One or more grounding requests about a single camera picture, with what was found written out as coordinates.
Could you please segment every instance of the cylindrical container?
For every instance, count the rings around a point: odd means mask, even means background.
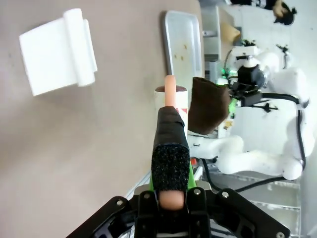
[[[158,114],[159,109],[165,106],[165,88],[158,87],[155,90],[155,109]],[[186,88],[176,86],[176,109],[185,123],[184,132],[187,138],[187,124],[188,124],[188,91]]]

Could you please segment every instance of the white wall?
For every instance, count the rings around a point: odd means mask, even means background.
[[[290,7],[296,7],[298,14],[292,26],[273,24],[271,11],[249,6],[227,6],[225,9],[234,16],[236,26],[243,27],[243,38],[256,40],[263,49],[279,52],[276,44],[288,44],[296,57],[295,65],[306,73],[310,84],[311,115],[313,124],[317,121],[317,1],[284,0]],[[272,153],[282,153],[286,140],[286,125],[296,115],[295,106],[290,102],[276,100],[279,111],[265,114],[261,110],[243,108],[237,110],[233,133],[245,140],[245,149],[261,149]],[[317,149],[308,163],[302,178],[303,234],[313,232],[317,225]]]

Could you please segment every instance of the brown table surface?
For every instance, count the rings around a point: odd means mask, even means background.
[[[96,82],[33,97],[18,37],[77,7]],[[197,0],[0,1],[1,238],[65,237],[150,170],[166,10],[201,22]]]

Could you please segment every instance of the baking tray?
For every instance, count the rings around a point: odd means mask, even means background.
[[[168,73],[176,83],[191,91],[193,77],[202,77],[200,29],[195,15],[168,11],[164,18]]]

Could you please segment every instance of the person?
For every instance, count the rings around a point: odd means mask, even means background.
[[[297,14],[295,8],[290,8],[282,0],[226,0],[231,5],[250,5],[272,10],[276,20],[274,23],[281,23],[285,26],[294,23],[294,16]]]

